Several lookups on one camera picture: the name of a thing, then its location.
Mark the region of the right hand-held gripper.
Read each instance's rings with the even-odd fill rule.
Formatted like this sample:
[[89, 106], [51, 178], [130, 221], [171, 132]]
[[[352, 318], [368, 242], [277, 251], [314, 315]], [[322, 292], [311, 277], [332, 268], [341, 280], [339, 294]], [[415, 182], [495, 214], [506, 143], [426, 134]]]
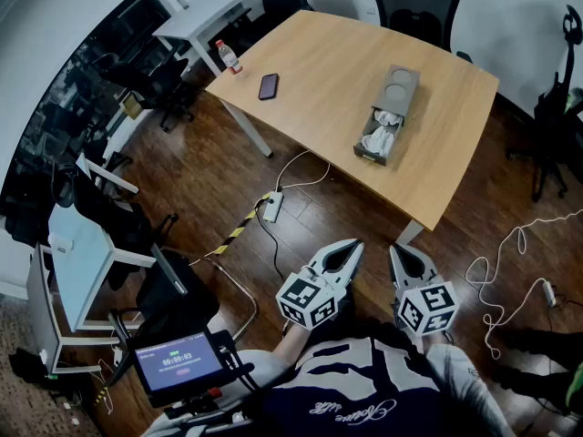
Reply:
[[396, 326], [415, 336], [426, 336], [449, 328], [458, 312], [458, 297], [451, 281], [435, 279], [433, 261], [409, 245], [389, 249], [395, 287]]

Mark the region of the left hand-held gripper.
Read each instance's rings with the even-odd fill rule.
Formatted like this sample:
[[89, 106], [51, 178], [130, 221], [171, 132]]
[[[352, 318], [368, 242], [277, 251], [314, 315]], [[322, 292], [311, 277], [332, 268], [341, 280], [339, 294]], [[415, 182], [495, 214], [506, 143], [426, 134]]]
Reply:
[[339, 303], [358, 270], [363, 250], [359, 239], [340, 240], [318, 250], [311, 266], [292, 273], [278, 291], [282, 316], [306, 330], [332, 320], [340, 311]]

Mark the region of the grey box with dark end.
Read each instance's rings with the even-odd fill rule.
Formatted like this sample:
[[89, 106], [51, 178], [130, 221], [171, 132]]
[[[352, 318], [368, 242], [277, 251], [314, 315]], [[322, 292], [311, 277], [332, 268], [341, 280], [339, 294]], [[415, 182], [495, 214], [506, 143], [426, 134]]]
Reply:
[[374, 107], [353, 153], [385, 166], [394, 142], [404, 126], [404, 117]]

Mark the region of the grey card box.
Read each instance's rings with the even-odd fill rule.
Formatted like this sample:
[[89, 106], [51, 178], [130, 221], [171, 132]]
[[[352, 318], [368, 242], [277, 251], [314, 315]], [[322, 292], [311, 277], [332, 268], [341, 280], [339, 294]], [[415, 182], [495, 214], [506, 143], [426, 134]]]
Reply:
[[419, 79], [419, 72], [404, 66], [391, 65], [372, 107], [407, 117]]

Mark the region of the person's left forearm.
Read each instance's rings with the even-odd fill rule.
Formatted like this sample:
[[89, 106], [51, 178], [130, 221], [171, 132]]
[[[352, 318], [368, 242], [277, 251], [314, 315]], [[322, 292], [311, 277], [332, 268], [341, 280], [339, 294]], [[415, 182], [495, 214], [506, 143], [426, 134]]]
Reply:
[[286, 365], [292, 366], [300, 358], [312, 332], [293, 324], [272, 353]]

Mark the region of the white table leg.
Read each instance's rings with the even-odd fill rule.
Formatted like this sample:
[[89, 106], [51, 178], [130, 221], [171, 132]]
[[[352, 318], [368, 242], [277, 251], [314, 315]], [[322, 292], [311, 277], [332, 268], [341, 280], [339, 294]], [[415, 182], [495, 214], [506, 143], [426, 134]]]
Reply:
[[424, 226], [414, 219], [411, 219], [402, 230], [395, 243], [399, 245], [409, 245], [422, 231]]
[[251, 140], [251, 142], [260, 150], [260, 152], [267, 158], [272, 156], [272, 151], [267, 143], [264, 141], [263, 137], [257, 131], [255, 126], [247, 118], [242, 110], [230, 104], [227, 101], [221, 100], [222, 105], [229, 111], [233, 118], [237, 121], [239, 126]]

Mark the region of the yellow black striped tape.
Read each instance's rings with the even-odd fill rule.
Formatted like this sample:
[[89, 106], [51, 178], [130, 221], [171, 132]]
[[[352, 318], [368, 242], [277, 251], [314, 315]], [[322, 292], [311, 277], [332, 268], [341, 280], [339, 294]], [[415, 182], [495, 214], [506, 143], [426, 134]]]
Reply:
[[228, 246], [242, 233], [242, 231], [245, 230], [246, 226], [252, 219], [255, 218], [256, 214], [257, 209], [254, 208], [217, 248], [206, 254], [206, 257], [210, 255], [222, 254], [228, 248]]

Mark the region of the crumpled white cloth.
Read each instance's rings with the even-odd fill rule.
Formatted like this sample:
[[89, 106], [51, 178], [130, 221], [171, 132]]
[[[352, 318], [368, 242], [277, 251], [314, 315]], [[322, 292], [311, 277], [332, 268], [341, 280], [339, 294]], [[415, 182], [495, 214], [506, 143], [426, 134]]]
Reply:
[[394, 133], [388, 127], [378, 127], [361, 138], [362, 147], [375, 155], [387, 157], [394, 142]]
[[403, 116], [382, 109], [375, 109], [373, 118], [382, 127], [399, 127], [404, 121]]

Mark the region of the person's navy white shirt torso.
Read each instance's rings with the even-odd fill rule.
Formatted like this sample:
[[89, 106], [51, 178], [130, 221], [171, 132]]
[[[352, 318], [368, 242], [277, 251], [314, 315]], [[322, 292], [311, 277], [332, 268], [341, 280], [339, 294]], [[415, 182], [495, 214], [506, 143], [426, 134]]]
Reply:
[[247, 350], [256, 390], [211, 401], [235, 437], [516, 437], [474, 364], [439, 340], [420, 346], [390, 323], [317, 337], [286, 365]]

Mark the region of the black smartphone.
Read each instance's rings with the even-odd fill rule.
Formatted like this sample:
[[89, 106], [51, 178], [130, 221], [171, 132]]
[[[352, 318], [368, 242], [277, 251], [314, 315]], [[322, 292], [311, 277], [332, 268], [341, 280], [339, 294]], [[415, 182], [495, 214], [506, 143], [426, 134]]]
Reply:
[[274, 99], [277, 96], [279, 79], [280, 77], [277, 73], [263, 76], [258, 99], [261, 101]]

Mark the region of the black framed monitor screen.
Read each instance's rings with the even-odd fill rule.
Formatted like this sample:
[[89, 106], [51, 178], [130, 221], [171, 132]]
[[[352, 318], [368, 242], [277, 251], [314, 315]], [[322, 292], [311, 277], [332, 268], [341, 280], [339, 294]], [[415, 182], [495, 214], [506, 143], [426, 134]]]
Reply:
[[227, 371], [206, 328], [140, 335], [128, 340], [128, 352], [155, 408], [216, 387]]

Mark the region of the clear red-capped water bottle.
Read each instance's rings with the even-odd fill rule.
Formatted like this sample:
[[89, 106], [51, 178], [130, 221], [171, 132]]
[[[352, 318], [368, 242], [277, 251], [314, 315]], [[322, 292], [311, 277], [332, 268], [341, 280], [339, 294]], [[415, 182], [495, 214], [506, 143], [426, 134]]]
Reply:
[[215, 43], [218, 48], [219, 56], [224, 65], [231, 71], [232, 74], [238, 74], [242, 71], [243, 67], [240, 63], [239, 58], [233, 52], [233, 50], [227, 46], [222, 39], [219, 39]]

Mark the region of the cardboard box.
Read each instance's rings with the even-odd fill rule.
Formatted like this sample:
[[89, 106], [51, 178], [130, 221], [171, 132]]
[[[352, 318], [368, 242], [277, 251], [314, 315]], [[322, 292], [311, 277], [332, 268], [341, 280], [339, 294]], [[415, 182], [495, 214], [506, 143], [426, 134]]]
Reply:
[[136, 97], [132, 92], [129, 92], [120, 102], [123, 113], [132, 118], [137, 119], [142, 113], [143, 107], [137, 101]]

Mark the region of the white glass-top desk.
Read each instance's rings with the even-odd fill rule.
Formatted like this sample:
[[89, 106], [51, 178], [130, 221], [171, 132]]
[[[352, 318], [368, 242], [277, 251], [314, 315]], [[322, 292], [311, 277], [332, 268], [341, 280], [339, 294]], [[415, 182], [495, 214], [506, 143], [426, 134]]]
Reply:
[[76, 337], [63, 334], [58, 326], [53, 293], [48, 286], [45, 256], [52, 258], [56, 277], [57, 303], [63, 308], [69, 329], [113, 331], [107, 320], [88, 320], [87, 315], [106, 275], [115, 262], [150, 268], [156, 260], [149, 255], [118, 249], [111, 237], [94, 221], [82, 216], [73, 206], [55, 206], [48, 221], [47, 246], [38, 244], [32, 255], [26, 282], [28, 307], [37, 355], [50, 374], [98, 372], [100, 366], [59, 365], [65, 347], [114, 346], [119, 339]]

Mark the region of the white side desk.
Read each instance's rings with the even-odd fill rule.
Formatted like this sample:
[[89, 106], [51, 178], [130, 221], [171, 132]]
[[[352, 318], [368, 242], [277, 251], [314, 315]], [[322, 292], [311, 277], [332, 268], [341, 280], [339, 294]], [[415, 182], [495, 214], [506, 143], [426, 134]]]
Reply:
[[215, 76], [221, 71], [208, 54], [208, 44], [202, 43], [199, 36], [215, 24], [221, 17], [244, 0], [192, 0], [188, 9], [175, 13], [153, 35], [159, 40], [170, 38], [184, 40], [190, 43], [199, 58], [207, 65]]

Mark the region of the black glass cabinet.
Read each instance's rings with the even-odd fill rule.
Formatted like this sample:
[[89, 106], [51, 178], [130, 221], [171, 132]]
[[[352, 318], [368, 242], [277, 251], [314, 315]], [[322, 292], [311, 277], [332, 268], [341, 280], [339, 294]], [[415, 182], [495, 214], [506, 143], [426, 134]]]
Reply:
[[0, 191], [0, 222], [10, 239], [32, 246], [45, 232], [53, 166], [79, 153], [101, 161], [131, 93], [109, 72], [136, 71], [138, 85], [147, 86], [172, 54], [153, 35], [168, 19], [159, 0], [123, 0], [60, 68], [28, 119]]

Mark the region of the chrome chair frame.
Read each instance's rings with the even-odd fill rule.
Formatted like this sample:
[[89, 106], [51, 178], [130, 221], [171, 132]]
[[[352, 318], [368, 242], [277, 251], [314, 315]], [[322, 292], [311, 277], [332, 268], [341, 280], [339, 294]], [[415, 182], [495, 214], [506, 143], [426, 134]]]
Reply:
[[250, 325], [255, 321], [259, 314], [259, 304], [257, 299], [254, 295], [250, 292], [250, 290], [238, 281], [236, 278], [230, 275], [230, 273], [215, 259], [212, 259], [210, 256], [203, 256], [199, 259], [199, 261], [204, 261], [210, 264], [214, 269], [218, 270], [230, 283], [232, 287], [234, 287], [240, 294], [242, 294], [246, 300], [248, 300], [252, 307], [252, 312], [250, 316], [238, 327], [236, 332], [231, 335], [232, 340], [234, 343], [237, 343], [239, 340], [242, 339], [243, 335], [247, 332]]

